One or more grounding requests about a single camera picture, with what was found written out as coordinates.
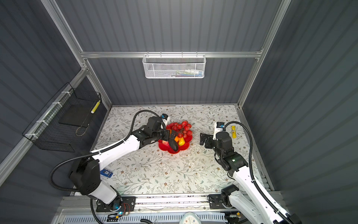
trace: blue device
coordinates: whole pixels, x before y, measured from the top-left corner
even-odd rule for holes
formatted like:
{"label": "blue device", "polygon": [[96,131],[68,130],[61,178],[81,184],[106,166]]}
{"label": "blue device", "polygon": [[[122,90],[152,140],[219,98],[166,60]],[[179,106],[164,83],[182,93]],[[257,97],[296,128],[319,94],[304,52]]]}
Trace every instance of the blue device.
{"label": "blue device", "polygon": [[105,176],[105,177],[108,177],[108,178],[111,178],[111,176],[113,175],[113,173],[111,171],[105,170],[105,169],[101,170],[100,174]]}

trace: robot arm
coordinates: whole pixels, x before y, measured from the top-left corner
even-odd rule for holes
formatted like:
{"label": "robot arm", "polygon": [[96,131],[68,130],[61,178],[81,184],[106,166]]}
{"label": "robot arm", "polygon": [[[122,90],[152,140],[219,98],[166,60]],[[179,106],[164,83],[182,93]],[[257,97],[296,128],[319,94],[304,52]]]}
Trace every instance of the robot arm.
{"label": "robot arm", "polygon": [[223,205],[237,208],[253,224],[301,224],[300,219],[295,214],[290,216],[256,178],[251,179],[248,163],[240,154],[234,151],[231,137],[229,133],[225,132],[223,122],[215,123],[214,135],[200,133],[200,145],[204,144],[205,148],[214,149],[215,156],[219,157],[219,159],[215,157],[215,160],[239,183],[243,191],[252,200],[251,202],[244,197],[238,187],[230,185],[221,190]]}
{"label": "robot arm", "polygon": [[160,118],[151,117],[146,126],[133,131],[127,140],[120,140],[101,149],[93,150],[92,153],[99,152],[99,154],[74,162],[69,178],[82,195],[100,199],[108,205],[109,210],[118,211],[122,205],[121,196],[114,188],[101,181],[100,171],[120,157],[159,139],[168,141],[174,150],[178,150],[178,145],[174,141],[177,133],[166,130],[165,126],[163,127],[163,123],[167,125],[169,119],[166,114],[163,114]]}

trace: floral table surface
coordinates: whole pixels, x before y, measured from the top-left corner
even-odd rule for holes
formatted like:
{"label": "floral table surface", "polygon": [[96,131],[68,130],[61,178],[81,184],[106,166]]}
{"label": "floral table surface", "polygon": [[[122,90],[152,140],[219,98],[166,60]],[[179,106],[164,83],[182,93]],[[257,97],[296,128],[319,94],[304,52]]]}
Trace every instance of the floral table surface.
{"label": "floral table surface", "polygon": [[[134,114],[143,109],[159,115],[165,113],[170,116],[170,122],[188,120],[194,133],[190,147],[172,155],[161,151],[158,143],[147,145],[109,164],[106,169],[113,175],[111,178],[101,176],[104,182],[123,195],[220,192],[232,183],[214,160],[214,151],[200,146],[199,140],[200,132],[213,134],[216,121],[239,121],[234,105],[113,107],[95,149],[126,136]],[[146,124],[151,116],[153,114],[147,112],[139,114],[134,130]],[[237,138],[232,139],[235,151],[248,160],[248,141],[239,125],[236,125],[236,133]],[[252,161],[254,174],[262,181],[255,160]]]}

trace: wire mesh basket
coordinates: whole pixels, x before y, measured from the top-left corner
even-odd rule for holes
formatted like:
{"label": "wire mesh basket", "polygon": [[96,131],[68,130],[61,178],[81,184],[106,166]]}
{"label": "wire mesh basket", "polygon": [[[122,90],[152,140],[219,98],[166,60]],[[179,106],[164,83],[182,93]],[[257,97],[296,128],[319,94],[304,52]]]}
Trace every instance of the wire mesh basket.
{"label": "wire mesh basket", "polygon": [[39,149],[75,152],[83,150],[83,142],[96,109],[101,104],[101,95],[88,90],[70,89],[43,120],[36,121],[37,128],[23,132]]}
{"label": "wire mesh basket", "polygon": [[146,78],[204,78],[206,58],[143,56]]}

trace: gray corrugated wall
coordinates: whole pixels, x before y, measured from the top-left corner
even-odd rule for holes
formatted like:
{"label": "gray corrugated wall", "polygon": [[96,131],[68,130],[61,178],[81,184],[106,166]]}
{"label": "gray corrugated wall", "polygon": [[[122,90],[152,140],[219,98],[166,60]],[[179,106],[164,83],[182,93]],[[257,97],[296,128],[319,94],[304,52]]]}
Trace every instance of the gray corrugated wall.
{"label": "gray corrugated wall", "polygon": [[356,223],[358,1],[293,1],[244,104],[274,187],[304,223]]}
{"label": "gray corrugated wall", "polygon": [[[87,78],[81,82],[78,89],[94,90]],[[48,224],[51,222],[62,197],[68,196],[70,192],[51,187],[48,183],[48,174],[56,164],[90,151],[106,112],[105,106],[100,104],[82,139],[82,147],[80,147],[82,150],[76,153],[40,150],[36,146],[29,149],[0,187],[1,223]],[[56,171],[55,183],[64,187],[73,187],[73,183],[68,178],[70,166],[71,163]]]}
{"label": "gray corrugated wall", "polygon": [[[258,51],[279,0],[57,1],[84,51]],[[254,59],[207,59],[203,79],[146,79],[141,59],[90,59],[114,105],[237,103]]]}
{"label": "gray corrugated wall", "polygon": [[237,103],[254,58],[209,58],[204,78],[148,79],[142,59],[89,59],[114,105]]}
{"label": "gray corrugated wall", "polygon": [[0,161],[79,70],[40,1],[0,1]]}
{"label": "gray corrugated wall", "polygon": [[[21,133],[51,97],[80,70],[40,1],[0,1],[0,161],[22,138]],[[84,79],[79,88],[92,88]],[[106,109],[93,120],[89,151]],[[47,180],[55,164],[75,153],[30,148],[0,187],[0,223],[50,223],[62,196]],[[55,181],[72,187],[68,167]]]}
{"label": "gray corrugated wall", "polygon": [[84,51],[257,51],[280,1],[57,3]]}

